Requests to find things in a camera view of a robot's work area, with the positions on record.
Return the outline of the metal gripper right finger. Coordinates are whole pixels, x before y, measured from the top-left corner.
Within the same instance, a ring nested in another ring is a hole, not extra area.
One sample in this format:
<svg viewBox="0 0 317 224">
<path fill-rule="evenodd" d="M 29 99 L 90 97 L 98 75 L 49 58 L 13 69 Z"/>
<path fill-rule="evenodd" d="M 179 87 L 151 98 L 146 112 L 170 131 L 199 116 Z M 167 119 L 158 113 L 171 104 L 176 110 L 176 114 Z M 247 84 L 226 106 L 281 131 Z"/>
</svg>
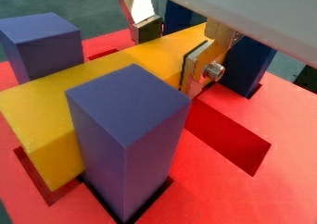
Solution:
<svg viewBox="0 0 317 224">
<path fill-rule="evenodd" d="M 179 91 L 190 98 L 223 77 L 225 54 L 243 37 L 215 19 L 207 19 L 205 36 L 207 39 L 183 56 Z"/>
</svg>

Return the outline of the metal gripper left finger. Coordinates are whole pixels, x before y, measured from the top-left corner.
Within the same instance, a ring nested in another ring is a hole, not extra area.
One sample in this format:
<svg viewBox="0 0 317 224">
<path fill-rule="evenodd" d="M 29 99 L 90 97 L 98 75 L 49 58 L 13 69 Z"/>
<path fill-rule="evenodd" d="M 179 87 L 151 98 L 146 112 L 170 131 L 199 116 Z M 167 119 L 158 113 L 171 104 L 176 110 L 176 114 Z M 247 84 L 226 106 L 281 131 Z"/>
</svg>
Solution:
<svg viewBox="0 0 317 224">
<path fill-rule="evenodd" d="M 143 44 L 162 35 L 162 17 L 155 13 L 152 0 L 118 0 L 128 22 L 131 39 Z"/>
</svg>

